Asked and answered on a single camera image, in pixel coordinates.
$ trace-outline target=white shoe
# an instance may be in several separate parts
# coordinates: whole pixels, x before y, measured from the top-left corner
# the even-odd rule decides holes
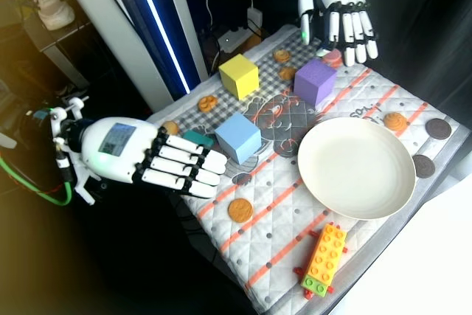
[[[66,0],[34,0],[38,15],[49,31],[60,29],[75,20],[74,10]]]

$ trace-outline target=power strip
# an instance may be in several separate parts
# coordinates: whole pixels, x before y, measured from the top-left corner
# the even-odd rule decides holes
[[[263,14],[254,7],[249,7],[247,11],[248,27],[256,32],[263,25]],[[218,39],[220,48],[225,53],[234,52],[245,40],[254,33],[250,29],[240,27],[237,31],[228,31]]]

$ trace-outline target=robotic hand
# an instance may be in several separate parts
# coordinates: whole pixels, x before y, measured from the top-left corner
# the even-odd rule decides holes
[[[363,63],[378,56],[375,33],[367,15],[366,0],[317,0],[320,15],[325,15],[325,39],[318,48],[316,55],[322,57],[332,51],[340,43],[339,16],[342,17],[344,28],[344,62],[352,66],[355,59]],[[302,41],[310,43],[310,23],[314,11],[313,0],[298,0],[298,11],[302,27]]]
[[[85,100],[74,97],[68,108],[54,108],[51,127],[58,166],[70,179],[67,153],[77,176],[75,190],[87,203],[95,202],[85,189],[89,177],[129,184],[147,182],[198,198],[216,195],[219,175],[226,169],[223,154],[168,135],[165,128],[141,120],[85,120],[80,111]],[[67,119],[68,110],[74,120]]]

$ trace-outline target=teal block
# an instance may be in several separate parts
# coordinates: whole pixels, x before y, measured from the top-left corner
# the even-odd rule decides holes
[[[216,128],[215,134],[221,148],[239,165],[262,145],[260,129],[239,112]]]
[[[315,280],[308,274],[303,278],[302,287],[312,291],[314,294],[318,294],[320,297],[325,297],[327,291],[327,285]]]
[[[202,136],[195,131],[185,132],[182,138],[194,142],[195,144],[202,144],[207,148],[211,148],[215,144],[213,139],[209,138],[208,136]]]

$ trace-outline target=plate rim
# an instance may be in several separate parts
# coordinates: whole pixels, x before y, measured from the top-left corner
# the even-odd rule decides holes
[[[333,120],[336,120],[336,121],[341,121],[341,120],[349,120],[350,122],[354,122],[354,120],[358,120],[358,122],[362,122],[361,124],[362,125],[370,125],[371,127],[375,127],[374,129],[378,129],[379,131],[386,131],[388,132],[388,134],[390,134],[394,139],[396,139],[401,147],[403,147],[403,149],[405,150],[406,152],[406,155],[409,157],[409,164],[413,167],[413,174],[414,174],[414,178],[413,178],[413,186],[412,186],[412,191],[410,192],[408,198],[406,199],[405,203],[400,207],[398,208],[397,210],[395,210],[394,212],[392,213],[389,213],[389,214],[386,214],[386,215],[382,215],[380,217],[376,217],[376,218],[357,218],[357,217],[353,217],[351,215],[346,215],[345,213],[342,213],[342,212],[339,212],[338,210],[335,210],[335,209],[332,209],[330,208],[329,206],[327,206],[326,204],[324,204],[323,202],[321,202],[315,195],[313,192],[311,192],[311,189],[309,188],[309,186],[306,184],[305,180],[303,179],[303,172],[302,172],[302,169],[300,168],[300,155],[301,155],[301,151],[302,151],[302,146],[304,144],[304,142],[306,142],[306,138],[307,136],[309,135],[309,133],[315,129],[319,129],[320,126],[323,126],[326,122],[329,122],[329,121],[333,121]],[[397,136],[395,136],[389,129],[385,128],[385,127],[382,127],[381,125],[377,124],[377,123],[374,123],[374,122],[370,122],[368,120],[363,120],[362,118],[357,118],[357,117],[334,117],[334,118],[330,118],[328,120],[324,120],[320,123],[318,123],[317,125],[313,126],[307,133],[306,135],[303,137],[302,141],[300,142],[300,146],[299,146],[299,150],[298,150],[298,153],[297,153],[297,166],[299,168],[299,172],[300,172],[300,176],[302,177],[302,180],[305,184],[305,186],[307,187],[308,191],[310,192],[311,196],[313,198],[315,198],[319,203],[321,203],[324,207],[328,208],[329,210],[339,214],[339,215],[343,215],[344,217],[347,217],[347,218],[352,218],[352,219],[356,219],[356,220],[359,220],[359,221],[374,221],[376,219],[380,219],[380,218],[386,218],[386,217],[389,217],[391,215],[394,215],[395,213],[398,213],[400,212],[409,202],[410,200],[412,199],[412,196],[413,196],[413,192],[416,188],[416,183],[417,183],[417,179],[416,179],[416,167],[414,166],[414,162],[413,162],[413,157],[412,155],[410,154],[410,152],[408,152],[408,149],[406,149],[405,145],[398,139]]]

